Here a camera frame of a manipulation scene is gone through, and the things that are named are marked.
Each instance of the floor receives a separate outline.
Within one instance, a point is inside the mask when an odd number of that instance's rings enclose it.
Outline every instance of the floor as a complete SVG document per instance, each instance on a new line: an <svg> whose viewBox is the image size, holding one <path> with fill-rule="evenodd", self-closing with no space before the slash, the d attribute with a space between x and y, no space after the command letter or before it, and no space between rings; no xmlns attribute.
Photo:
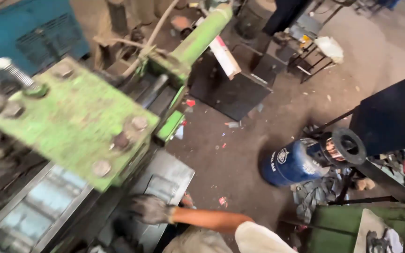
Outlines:
<svg viewBox="0 0 405 253"><path fill-rule="evenodd" d="M98 24L90 17L98 15L99 8L88 3L100 1L72 1L89 39ZM315 18L322 21L328 14L316 14ZM262 112L244 118L241 127L228 128L224 123L231 121L229 118L199 101L194 111L187 113L184 139L174 138L167 150L196 171L188 190L198 208L241 212L276 230L278 216L293 212L293 200L289 188L270 186L260 177L260 154L293 141L307 122L328 122L405 78L405 1L395 11L385 9L372 18L344 8L324 26L321 35L339 42L345 62L302 85L291 74L280 73L273 94L263 101ZM348 121L346 118L340 124L347 126ZM225 206L219 203L221 197L227 199ZM233 237L226 239L236 247Z"/></svg>

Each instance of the worker's hand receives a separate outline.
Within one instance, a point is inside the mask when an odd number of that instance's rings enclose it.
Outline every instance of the worker's hand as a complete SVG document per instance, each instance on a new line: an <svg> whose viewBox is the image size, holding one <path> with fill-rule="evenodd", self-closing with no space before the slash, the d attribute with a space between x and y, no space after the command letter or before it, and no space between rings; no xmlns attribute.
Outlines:
<svg viewBox="0 0 405 253"><path fill-rule="evenodd" d="M145 224L172 224L176 206L168 205L152 194L142 194L133 196L128 202L127 209Z"/></svg>

